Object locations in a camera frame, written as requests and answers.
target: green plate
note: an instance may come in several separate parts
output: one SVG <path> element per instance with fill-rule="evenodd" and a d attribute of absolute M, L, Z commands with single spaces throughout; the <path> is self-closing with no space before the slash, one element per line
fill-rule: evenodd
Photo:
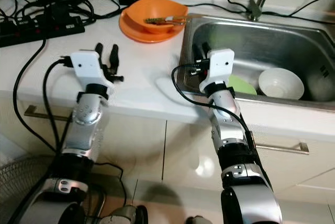
<path fill-rule="evenodd" d="M 228 87 L 233 87 L 234 91 L 241 92 L 241 93 L 248 93 L 252 95 L 257 95 L 255 88 L 249 84 L 248 82 L 244 81 L 238 76 L 230 75 Z"/>

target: faucet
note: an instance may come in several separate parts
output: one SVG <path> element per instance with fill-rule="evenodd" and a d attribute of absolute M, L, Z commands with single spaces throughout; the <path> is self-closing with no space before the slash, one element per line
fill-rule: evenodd
<path fill-rule="evenodd" d="M 259 20 L 259 18 L 262 15 L 262 7 L 264 3 L 265 0 L 257 0 L 257 2 L 255 2 L 254 0 L 250 0 L 250 9 L 251 9 L 250 20 L 252 21 Z"/>

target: cabinet door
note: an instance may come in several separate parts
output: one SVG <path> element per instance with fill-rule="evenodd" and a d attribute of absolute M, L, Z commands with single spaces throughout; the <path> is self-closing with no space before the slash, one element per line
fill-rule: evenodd
<path fill-rule="evenodd" d="M 121 166 L 126 177 L 161 181 L 165 125 L 161 119 L 111 114 L 99 161 Z M 95 171 L 110 169 L 97 167 Z"/>
<path fill-rule="evenodd" d="M 297 185 L 280 191 L 281 199 L 335 205 L 335 169 L 321 173 Z"/>
<path fill-rule="evenodd" d="M 264 169 L 270 178 L 274 192 L 278 195 L 284 189 L 309 180 L 335 167 L 335 158 L 333 157 L 335 143 L 324 142 L 321 139 L 307 140 L 265 135 L 259 132 L 254 132 L 254 138 L 257 144 L 275 145 L 284 148 L 294 148 L 300 142 L 308 145 L 309 155 L 258 148 Z"/>
<path fill-rule="evenodd" d="M 222 190 L 221 168 L 211 139 L 211 126 L 167 122 L 163 181 Z"/>
<path fill-rule="evenodd" d="M 24 116 L 25 110 L 32 103 L 18 101 L 18 110 L 24 121 L 36 133 L 40 134 L 48 143 L 54 146 L 54 135 L 48 119 Z M 46 114 L 44 105 L 34 104 L 37 106 L 37 113 Z M 54 115 L 68 116 L 71 108 L 53 107 Z M 65 122 L 56 121 L 59 135 L 62 135 Z M 45 146 L 38 138 L 30 133 L 17 119 L 13 102 L 10 98 L 0 98 L 0 132 L 9 140 L 15 142 L 22 149 L 31 154 L 52 154 L 53 152 Z"/>
<path fill-rule="evenodd" d="M 166 183 L 210 190 L 222 189 L 221 169 L 210 131 L 210 126 L 167 122 L 163 175 Z M 257 144 L 293 148 L 300 142 L 305 142 L 309 147 L 309 155 L 258 148 L 262 164 L 279 198 L 280 192 L 335 167 L 332 155 L 335 143 L 257 132 L 254 136 Z M 300 200 L 297 194 L 283 198 Z M 326 203 L 325 198 L 316 199 L 316 202 Z"/>
<path fill-rule="evenodd" d="M 54 146 L 54 136 L 48 119 L 23 116 L 31 103 L 18 102 L 19 111 L 25 122 Z M 38 113 L 45 114 L 44 106 L 37 106 Z M 72 108 L 53 107 L 58 116 L 68 116 Z M 56 121 L 59 135 L 65 122 Z M 131 178 L 161 181 L 164 156 L 165 120 L 110 114 L 104 131 L 100 150 L 100 162 L 117 164 Z M 11 99 L 0 99 L 0 132 L 9 140 L 31 154 L 52 154 L 38 138 L 32 135 L 17 119 Z M 117 169 L 97 166 L 96 173 L 118 175 Z"/>

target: white bowl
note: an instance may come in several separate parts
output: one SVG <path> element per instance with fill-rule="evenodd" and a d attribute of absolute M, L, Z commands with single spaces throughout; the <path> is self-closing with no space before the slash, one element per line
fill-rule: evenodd
<path fill-rule="evenodd" d="M 258 78 L 261 91 L 268 97 L 300 99 L 305 88 L 301 79 L 292 71 L 271 68 Z"/>

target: power strip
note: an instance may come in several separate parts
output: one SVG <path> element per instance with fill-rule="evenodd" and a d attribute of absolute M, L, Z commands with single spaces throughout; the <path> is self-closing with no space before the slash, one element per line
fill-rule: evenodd
<path fill-rule="evenodd" d="M 85 32 L 79 16 L 70 17 L 65 23 L 46 20 L 44 15 L 0 23 L 0 48 L 15 44 L 39 41 Z"/>

